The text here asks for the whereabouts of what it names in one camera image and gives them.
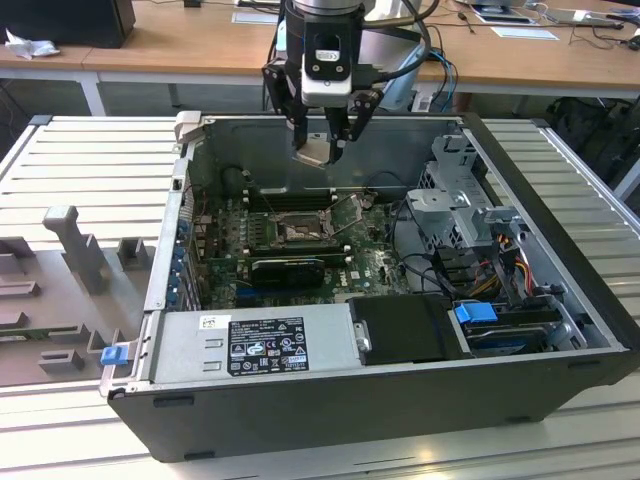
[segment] paper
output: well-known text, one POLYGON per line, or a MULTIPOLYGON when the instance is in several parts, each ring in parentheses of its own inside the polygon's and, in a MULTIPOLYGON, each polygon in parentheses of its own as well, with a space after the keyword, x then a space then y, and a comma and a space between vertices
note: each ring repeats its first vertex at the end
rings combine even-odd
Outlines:
POLYGON ((278 23, 278 15, 272 15, 270 13, 235 12, 231 16, 231 23, 275 25, 278 23))
POLYGON ((491 27, 502 38, 530 38, 533 40, 559 40, 549 30, 533 28, 491 27))
POLYGON ((56 48, 53 42, 49 40, 27 40, 26 38, 20 38, 13 35, 9 30, 7 32, 7 41, 4 42, 4 46, 18 57, 31 60, 33 57, 47 57, 49 55, 56 55, 60 53, 60 50, 56 48))
POLYGON ((573 14, 573 21, 581 22, 582 20, 584 20, 584 17, 587 16, 587 13, 589 12, 586 10, 576 10, 576 13, 573 14))

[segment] computer case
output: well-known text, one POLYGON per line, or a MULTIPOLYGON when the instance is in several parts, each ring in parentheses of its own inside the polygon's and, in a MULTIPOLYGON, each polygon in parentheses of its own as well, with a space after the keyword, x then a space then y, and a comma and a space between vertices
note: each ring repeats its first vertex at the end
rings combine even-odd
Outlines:
POLYGON ((0 31, 56 44, 120 48, 136 21, 131 0, 20 0, 0 3, 0 31))

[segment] green motherboard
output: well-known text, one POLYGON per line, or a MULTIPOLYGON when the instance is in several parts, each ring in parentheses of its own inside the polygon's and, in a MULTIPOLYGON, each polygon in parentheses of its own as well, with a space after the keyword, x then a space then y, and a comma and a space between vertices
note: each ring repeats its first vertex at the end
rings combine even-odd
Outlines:
POLYGON ((334 197, 322 210, 276 211, 267 204, 255 211, 242 199, 227 200, 202 225, 203 306, 342 303, 356 296, 408 293, 387 243, 384 204, 368 202, 361 193, 334 197), (274 259, 321 261, 323 279, 313 287, 257 288, 252 270, 274 259))

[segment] table leg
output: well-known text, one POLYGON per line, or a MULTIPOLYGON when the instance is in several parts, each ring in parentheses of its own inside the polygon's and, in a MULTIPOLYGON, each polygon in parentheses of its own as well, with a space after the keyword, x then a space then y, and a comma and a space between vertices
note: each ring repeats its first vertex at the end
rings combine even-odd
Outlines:
POLYGON ((84 72, 78 81, 84 92, 87 105, 89 105, 91 115, 94 117, 105 117, 107 111, 100 96, 100 80, 98 79, 98 75, 95 72, 84 72))
POLYGON ((180 108, 182 103, 180 102, 180 94, 178 93, 178 85, 175 83, 170 83, 169 87, 169 98, 171 98, 171 106, 175 108, 180 108))

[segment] sticker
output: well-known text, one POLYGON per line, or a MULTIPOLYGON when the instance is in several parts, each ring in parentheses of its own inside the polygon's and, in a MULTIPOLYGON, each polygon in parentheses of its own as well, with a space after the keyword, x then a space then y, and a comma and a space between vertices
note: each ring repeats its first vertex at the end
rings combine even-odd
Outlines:
POLYGON ((302 317, 229 322, 227 371, 234 377, 309 370, 308 351, 302 317))
POLYGON ((27 337, 24 335, 6 335, 4 337, 0 337, 0 343, 6 342, 25 342, 27 337))
POLYGON ((229 320, 231 320, 231 315, 201 315, 200 330, 224 328, 229 320))
POLYGON ((581 22, 582 20, 584 20, 584 17, 586 17, 588 14, 589 12, 587 10, 576 10, 575 13, 573 14, 573 21, 581 22))

